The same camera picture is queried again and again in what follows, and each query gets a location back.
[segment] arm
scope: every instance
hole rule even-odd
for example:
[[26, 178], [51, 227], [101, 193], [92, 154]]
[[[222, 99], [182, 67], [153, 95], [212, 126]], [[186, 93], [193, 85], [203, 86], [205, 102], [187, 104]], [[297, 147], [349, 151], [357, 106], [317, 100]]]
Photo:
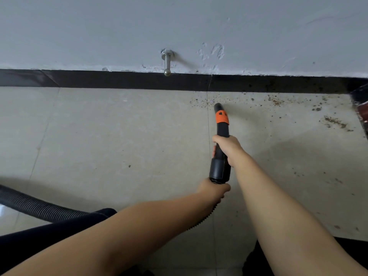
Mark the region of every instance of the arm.
[[215, 135], [235, 168], [260, 245], [275, 275], [368, 275], [301, 204], [244, 152], [238, 140]]
[[209, 215], [229, 190], [207, 178], [194, 194], [128, 207], [4, 275], [118, 275]]

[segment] person's right hand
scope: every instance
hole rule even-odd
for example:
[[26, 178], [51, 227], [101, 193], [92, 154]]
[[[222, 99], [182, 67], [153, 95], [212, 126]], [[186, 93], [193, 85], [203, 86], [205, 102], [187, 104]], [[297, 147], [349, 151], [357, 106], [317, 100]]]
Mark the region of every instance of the person's right hand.
[[[232, 135], [228, 138], [224, 138], [223, 136], [214, 135], [212, 137], [212, 141], [219, 144], [222, 152], [228, 157], [228, 163], [232, 167], [235, 165], [236, 159], [241, 155], [246, 155], [246, 152], [240, 145], [238, 139]], [[214, 157], [216, 150], [216, 145], [214, 146], [214, 151], [212, 153], [212, 157]]]

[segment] tiled floor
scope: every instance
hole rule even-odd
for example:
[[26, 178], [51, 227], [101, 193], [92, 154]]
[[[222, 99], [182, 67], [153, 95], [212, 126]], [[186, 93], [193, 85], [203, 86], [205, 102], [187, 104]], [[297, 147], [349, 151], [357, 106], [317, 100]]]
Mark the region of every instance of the tiled floor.
[[[117, 210], [208, 176], [213, 104], [230, 133], [335, 236], [368, 240], [368, 142], [349, 96], [0, 88], [0, 184], [75, 209]], [[241, 275], [255, 243], [239, 186], [143, 262], [157, 275]], [[0, 206], [0, 234], [45, 222]]]

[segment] black fabric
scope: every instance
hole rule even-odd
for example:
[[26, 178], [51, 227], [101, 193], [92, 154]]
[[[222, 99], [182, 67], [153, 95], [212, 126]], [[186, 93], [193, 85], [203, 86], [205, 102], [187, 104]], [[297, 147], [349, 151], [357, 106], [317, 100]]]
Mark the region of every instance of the black fabric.
[[[354, 260], [368, 269], [368, 242], [340, 237], [335, 239]], [[246, 258], [242, 271], [243, 276], [274, 275], [258, 241], [254, 250]]]
[[116, 211], [105, 208], [82, 217], [0, 237], [0, 275], [47, 247], [106, 220]]

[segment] black vacuum wand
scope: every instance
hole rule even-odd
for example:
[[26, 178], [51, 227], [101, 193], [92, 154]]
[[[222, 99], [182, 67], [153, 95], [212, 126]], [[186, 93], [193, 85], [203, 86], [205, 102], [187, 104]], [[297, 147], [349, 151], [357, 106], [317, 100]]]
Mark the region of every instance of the black vacuum wand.
[[[216, 114], [217, 134], [225, 138], [229, 137], [229, 118], [222, 104], [214, 105]], [[209, 170], [209, 179], [215, 184], [224, 184], [230, 179], [231, 167], [228, 163], [228, 157], [222, 152], [220, 146], [216, 144], [214, 158], [211, 160]]]

